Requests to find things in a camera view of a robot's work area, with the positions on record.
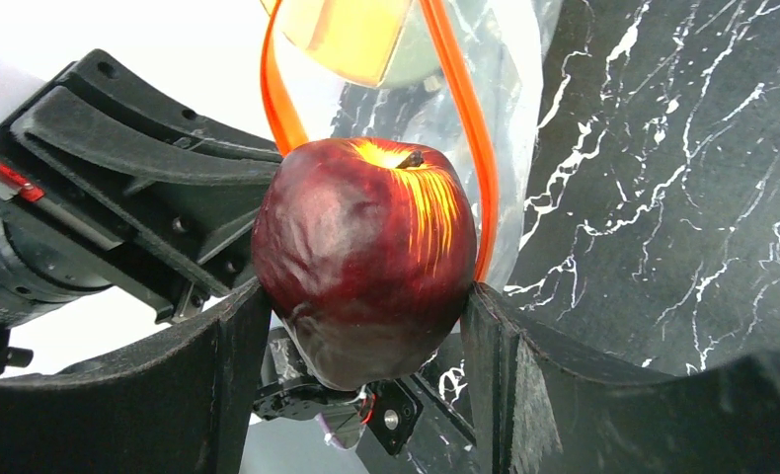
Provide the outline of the dark red apple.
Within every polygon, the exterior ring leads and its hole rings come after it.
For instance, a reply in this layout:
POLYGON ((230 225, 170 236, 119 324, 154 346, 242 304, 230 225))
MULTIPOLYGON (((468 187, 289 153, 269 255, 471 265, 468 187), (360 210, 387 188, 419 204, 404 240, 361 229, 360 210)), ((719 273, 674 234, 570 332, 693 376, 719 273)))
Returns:
POLYGON ((417 371, 474 280, 477 231, 446 156, 326 138, 283 159, 252 231, 252 265, 309 368, 332 389, 417 371))

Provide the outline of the clear zip top bag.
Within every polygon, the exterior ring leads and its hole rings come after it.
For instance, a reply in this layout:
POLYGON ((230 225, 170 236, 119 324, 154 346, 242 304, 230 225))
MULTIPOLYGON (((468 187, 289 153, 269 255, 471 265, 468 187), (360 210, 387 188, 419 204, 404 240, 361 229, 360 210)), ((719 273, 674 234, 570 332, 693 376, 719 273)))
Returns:
POLYGON ((558 1, 418 1, 439 69, 423 82, 371 88, 311 59, 277 27, 268 1, 261 95, 280 153, 327 137, 424 144, 451 161, 476 219, 477 278, 503 288, 522 246, 542 66, 558 1))

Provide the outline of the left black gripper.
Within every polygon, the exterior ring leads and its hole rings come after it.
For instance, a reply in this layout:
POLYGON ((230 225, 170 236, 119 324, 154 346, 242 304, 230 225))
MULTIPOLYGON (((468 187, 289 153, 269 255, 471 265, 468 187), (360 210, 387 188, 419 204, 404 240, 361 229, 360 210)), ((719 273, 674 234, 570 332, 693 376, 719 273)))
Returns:
POLYGON ((0 113, 0 375, 12 329, 116 286, 160 320, 253 277, 272 142, 199 115, 96 49, 0 113))

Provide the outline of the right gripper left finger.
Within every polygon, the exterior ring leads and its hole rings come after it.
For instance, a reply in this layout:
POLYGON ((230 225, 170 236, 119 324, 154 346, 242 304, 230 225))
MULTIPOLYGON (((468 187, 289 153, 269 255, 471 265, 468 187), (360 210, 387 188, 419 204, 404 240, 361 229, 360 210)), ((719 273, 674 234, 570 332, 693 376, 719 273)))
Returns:
POLYGON ((236 473, 271 306, 252 280, 54 375, 0 379, 0 473, 236 473))

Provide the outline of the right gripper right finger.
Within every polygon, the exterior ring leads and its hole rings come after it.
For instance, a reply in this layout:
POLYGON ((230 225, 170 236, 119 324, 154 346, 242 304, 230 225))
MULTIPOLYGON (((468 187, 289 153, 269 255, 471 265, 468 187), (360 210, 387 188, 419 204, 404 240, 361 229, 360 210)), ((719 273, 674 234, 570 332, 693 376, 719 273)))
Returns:
POLYGON ((522 317, 484 284, 461 336, 485 473, 780 473, 780 353, 675 377, 522 317))

